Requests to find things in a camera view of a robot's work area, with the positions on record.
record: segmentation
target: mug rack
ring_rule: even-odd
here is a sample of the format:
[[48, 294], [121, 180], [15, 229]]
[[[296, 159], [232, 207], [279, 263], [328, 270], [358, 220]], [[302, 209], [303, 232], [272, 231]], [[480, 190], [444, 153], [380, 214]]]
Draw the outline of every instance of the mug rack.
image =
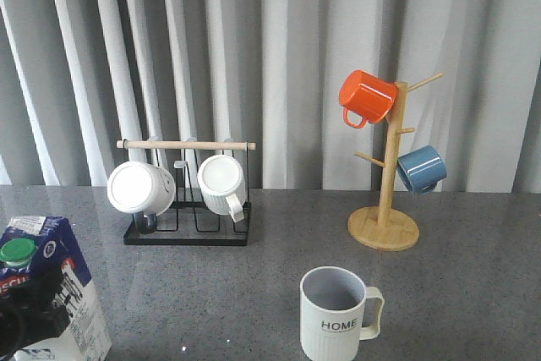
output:
[[415, 128], [403, 128], [404, 112], [408, 92], [443, 76], [438, 73], [415, 85], [396, 82], [398, 88], [392, 109], [385, 116], [388, 122], [385, 143], [385, 160], [380, 161], [362, 152], [355, 155], [383, 168], [380, 190], [380, 205], [363, 207], [354, 211], [347, 220], [347, 229], [360, 243], [373, 249], [400, 251], [409, 249], [419, 238], [417, 223], [405, 213], [391, 208], [394, 193], [398, 148], [403, 134], [413, 133]]
[[[213, 245], [213, 246], [246, 246], [248, 243], [250, 215], [249, 188], [249, 151], [255, 150], [255, 143], [206, 142], [190, 139], [189, 141], [156, 141], [156, 140], [119, 140], [117, 148], [128, 151], [130, 148], [153, 150], [179, 150], [179, 160], [174, 162], [175, 199], [169, 209], [158, 216], [156, 229], [152, 232], [141, 232], [138, 222], [142, 214], [133, 215], [132, 222], [123, 236], [125, 245]], [[190, 170], [187, 150], [194, 154], [192, 160], [195, 168]], [[243, 171], [246, 177], [247, 198], [243, 204], [244, 219], [234, 223], [230, 216], [220, 216], [211, 212], [205, 205], [201, 193], [192, 186], [192, 175], [199, 171], [198, 154], [203, 150], [220, 151], [226, 154], [231, 151], [244, 151]]]

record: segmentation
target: curtain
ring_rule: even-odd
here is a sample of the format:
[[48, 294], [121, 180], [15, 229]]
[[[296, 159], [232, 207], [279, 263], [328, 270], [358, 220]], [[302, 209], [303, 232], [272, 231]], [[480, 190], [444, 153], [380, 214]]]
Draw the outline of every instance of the curtain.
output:
[[[103, 186], [119, 139], [253, 141], [250, 186], [380, 187], [385, 123], [349, 128], [354, 69], [409, 94], [400, 154], [437, 190], [541, 192], [541, 0], [0, 0], [0, 184]], [[161, 151], [170, 169], [177, 152]], [[396, 188], [404, 190], [396, 181]]]

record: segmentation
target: green bottle cap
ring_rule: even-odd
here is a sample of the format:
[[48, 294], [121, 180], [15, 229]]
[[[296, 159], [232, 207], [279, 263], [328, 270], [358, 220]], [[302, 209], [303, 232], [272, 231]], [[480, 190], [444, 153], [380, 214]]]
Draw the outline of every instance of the green bottle cap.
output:
[[37, 251], [36, 244], [29, 238], [14, 238], [0, 248], [0, 260], [7, 266], [22, 268], [27, 266]]

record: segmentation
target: blue mug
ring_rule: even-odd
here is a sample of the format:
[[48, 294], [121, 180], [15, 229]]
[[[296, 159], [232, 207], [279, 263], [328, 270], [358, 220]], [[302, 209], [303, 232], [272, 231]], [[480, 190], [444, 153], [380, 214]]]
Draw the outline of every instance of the blue mug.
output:
[[431, 145], [399, 157], [396, 170], [407, 190], [415, 194], [432, 192], [447, 177], [445, 163]]

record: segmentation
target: wooden mug tree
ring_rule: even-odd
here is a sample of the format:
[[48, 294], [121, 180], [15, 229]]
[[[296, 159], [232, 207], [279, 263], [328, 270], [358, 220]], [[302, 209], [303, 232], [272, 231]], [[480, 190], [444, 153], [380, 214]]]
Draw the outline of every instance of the wooden mug tree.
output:
[[414, 128], [403, 128], [407, 93], [440, 78], [436, 74], [428, 79], [408, 87], [405, 82], [396, 82], [398, 88], [395, 102], [387, 114], [387, 141], [385, 160], [379, 161], [362, 152], [355, 155], [383, 167], [381, 178], [380, 205], [363, 207], [354, 211], [347, 221], [349, 233], [360, 243], [373, 249], [400, 251], [412, 247], [419, 238], [417, 223], [405, 213], [391, 208], [395, 185], [398, 148], [402, 134], [412, 133]]

